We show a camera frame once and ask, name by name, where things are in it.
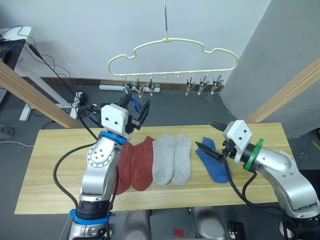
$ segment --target metal rod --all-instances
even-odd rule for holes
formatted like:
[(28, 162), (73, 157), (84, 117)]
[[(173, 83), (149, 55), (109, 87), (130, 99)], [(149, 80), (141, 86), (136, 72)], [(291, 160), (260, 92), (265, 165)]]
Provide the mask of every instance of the metal rod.
[(168, 22), (167, 22), (167, 2), (163, 0), (164, 4), (164, 18), (165, 18), (165, 39), (168, 40)]

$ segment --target green ring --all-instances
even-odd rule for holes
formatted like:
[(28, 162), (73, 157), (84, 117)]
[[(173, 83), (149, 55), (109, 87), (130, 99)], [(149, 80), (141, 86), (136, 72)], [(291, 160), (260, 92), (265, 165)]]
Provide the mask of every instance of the green ring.
[(264, 143), (264, 140), (262, 138), (260, 138), (260, 140), (257, 142), (255, 148), (253, 149), (251, 156), (249, 157), (249, 160), (246, 162), (246, 164), (244, 166), (245, 170), (249, 171), (252, 163), (254, 162), (258, 153), (260, 152), (260, 149), (262, 148), (263, 143)]

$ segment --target blue clip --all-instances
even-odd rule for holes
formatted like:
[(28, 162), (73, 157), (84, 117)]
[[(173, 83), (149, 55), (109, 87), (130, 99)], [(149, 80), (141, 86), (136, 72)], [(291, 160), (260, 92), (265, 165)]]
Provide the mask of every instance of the blue clip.
[(121, 136), (116, 136), (110, 132), (101, 131), (100, 135), (116, 140), (119, 144), (123, 145), (126, 143), (127, 139)]
[(69, 212), (69, 215), (74, 218), (74, 220), (77, 224), (82, 224), (82, 225), (104, 224), (104, 223), (109, 222), (109, 219), (110, 219), (109, 216), (107, 216), (105, 218), (95, 219), (95, 220), (81, 219), (81, 218), (77, 217), (75, 209), (71, 209)]

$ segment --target gray sock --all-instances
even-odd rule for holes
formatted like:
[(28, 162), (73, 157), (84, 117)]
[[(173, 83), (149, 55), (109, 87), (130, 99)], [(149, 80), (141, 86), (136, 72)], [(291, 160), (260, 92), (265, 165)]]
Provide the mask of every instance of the gray sock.
[(166, 185), (174, 174), (176, 139), (168, 133), (158, 141), (153, 141), (153, 181)]
[(174, 168), (171, 182), (175, 185), (185, 185), (191, 176), (190, 151), (191, 141), (185, 135), (179, 134), (175, 142)]

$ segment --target metal clip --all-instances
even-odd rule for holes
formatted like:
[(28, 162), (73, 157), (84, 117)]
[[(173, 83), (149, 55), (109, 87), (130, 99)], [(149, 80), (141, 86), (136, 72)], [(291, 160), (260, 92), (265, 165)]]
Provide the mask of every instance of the metal clip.
[(127, 78), (124, 78), (124, 89), (127, 94), (133, 90), (133, 87), (132, 81), (127, 82)]
[(199, 90), (198, 90), (198, 96), (202, 93), (202, 91), (208, 86), (208, 82), (205, 82), (207, 76), (204, 76), (203, 81), (201, 81), (200, 78), (200, 85), (199, 85)]
[(213, 95), (216, 90), (224, 83), (224, 80), (221, 79), (223, 73), (220, 73), (220, 75), (218, 76), (218, 78), (215, 81), (215, 78), (213, 78), (213, 85), (211, 88), (211, 95)]
[(154, 94), (156, 86), (157, 86), (157, 84), (153, 84), (153, 82), (152, 82), (152, 75), (151, 75), (150, 76), (150, 81), (148, 83), (148, 88), (150, 90), (150, 96), (152, 96)]
[(138, 92), (138, 96), (139, 98), (142, 98), (143, 94), (144, 94), (144, 85), (140, 83), (139, 81), (140, 76), (136, 77), (136, 82), (134, 83), (135, 89)]
[(187, 96), (191, 89), (193, 88), (193, 86), (195, 85), (195, 82), (192, 82), (192, 76), (190, 77), (190, 82), (189, 79), (186, 80), (186, 90), (185, 90), (185, 95)]

